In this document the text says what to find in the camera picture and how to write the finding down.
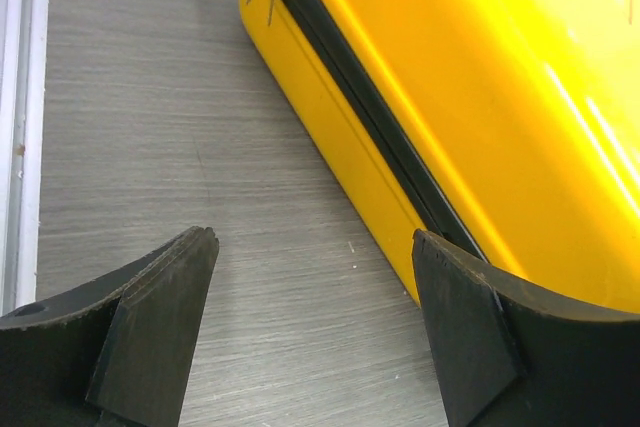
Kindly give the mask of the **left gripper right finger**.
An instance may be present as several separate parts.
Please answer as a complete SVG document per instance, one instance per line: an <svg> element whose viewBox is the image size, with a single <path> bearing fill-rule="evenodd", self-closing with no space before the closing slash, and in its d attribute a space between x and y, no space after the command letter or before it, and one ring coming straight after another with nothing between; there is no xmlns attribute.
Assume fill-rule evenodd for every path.
<svg viewBox="0 0 640 427"><path fill-rule="evenodd" d="M427 231L412 260L452 426L635 426L639 318L496 268Z"/></svg>

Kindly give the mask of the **yellow Pikachu suitcase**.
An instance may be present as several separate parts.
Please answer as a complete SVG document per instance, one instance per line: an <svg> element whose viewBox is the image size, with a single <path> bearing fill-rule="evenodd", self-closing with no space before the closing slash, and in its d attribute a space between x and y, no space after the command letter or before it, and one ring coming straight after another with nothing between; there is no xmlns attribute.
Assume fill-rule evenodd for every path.
<svg viewBox="0 0 640 427"><path fill-rule="evenodd" d="M639 0L239 0L410 295L416 230L639 309Z"/></svg>

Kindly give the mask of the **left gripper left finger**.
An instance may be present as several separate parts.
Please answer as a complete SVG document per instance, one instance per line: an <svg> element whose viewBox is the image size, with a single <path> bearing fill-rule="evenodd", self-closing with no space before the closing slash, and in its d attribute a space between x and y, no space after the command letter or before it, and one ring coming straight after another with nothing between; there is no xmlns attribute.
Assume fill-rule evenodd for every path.
<svg viewBox="0 0 640 427"><path fill-rule="evenodd" d="M178 425L218 253L194 226L2 316L2 425Z"/></svg>

